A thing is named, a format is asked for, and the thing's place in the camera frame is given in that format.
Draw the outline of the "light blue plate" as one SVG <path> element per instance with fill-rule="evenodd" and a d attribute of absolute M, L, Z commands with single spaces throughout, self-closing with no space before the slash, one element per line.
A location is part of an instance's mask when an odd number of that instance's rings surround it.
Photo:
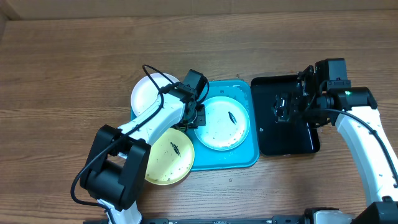
<path fill-rule="evenodd" d="M 238 147 L 249 134 L 250 120 L 246 108 L 227 96 L 204 101 L 206 124 L 195 130 L 198 140 L 216 151 Z"/>

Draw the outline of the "dark green sponge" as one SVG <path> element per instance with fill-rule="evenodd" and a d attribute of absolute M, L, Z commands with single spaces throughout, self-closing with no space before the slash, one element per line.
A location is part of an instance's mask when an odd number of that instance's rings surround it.
<path fill-rule="evenodd" d="M 289 95 L 287 93 L 280 93 L 275 96 L 274 113 L 277 120 L 280 122 L 288 121 L 289 119 Z"/>

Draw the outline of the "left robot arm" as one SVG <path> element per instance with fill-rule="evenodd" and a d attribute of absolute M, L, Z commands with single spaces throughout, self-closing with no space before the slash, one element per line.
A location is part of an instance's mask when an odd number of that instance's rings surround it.
<path fill-rule="evenodd" d="M 113 128 L 102 126 L 94 138 L 86 164 L 76 175 L 70 190 L 72 199 L 79 185 L 95 199 L 108 223 L 140 223 L 136 200 L 142 192 L 152 145 L 178 123 L 197 119 L 200 104 L 196 93 L 172 90 L 160 93 L 134 120 Z"/>

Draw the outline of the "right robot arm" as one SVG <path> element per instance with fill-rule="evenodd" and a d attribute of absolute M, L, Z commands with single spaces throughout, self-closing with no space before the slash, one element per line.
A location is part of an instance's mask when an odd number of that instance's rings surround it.
<path fill-rule="evenodd" d="M 319 210 L 311 223 L 397 223 L 397 156 L 368 88 L 282 92 L 276 94 L 273 110 L 279 122 L 335 126 L 361 176 L 368 204 L 363 212 L 349 219 Z"/>

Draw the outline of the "white plate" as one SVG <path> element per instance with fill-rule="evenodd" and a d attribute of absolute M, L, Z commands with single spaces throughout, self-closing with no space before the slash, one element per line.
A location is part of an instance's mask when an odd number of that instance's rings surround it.
<path fill-rule="evenodd" d="M 172 82 L 179 82 L 177 78 L 167 73 L 165 73 L 165 76 L 168 77 L 170 81 L 160 73 L 152 73 L 150 76 L 154 79 L 159 88 L 171 84 Z M 139 116 L 148 109 L 148 107 L 156 101 L 157 95 L 158 89 L 152 81 L 147 76 L 141 78 L 134 86 L 131 93 L 131 108 L 135 116 Z"/>

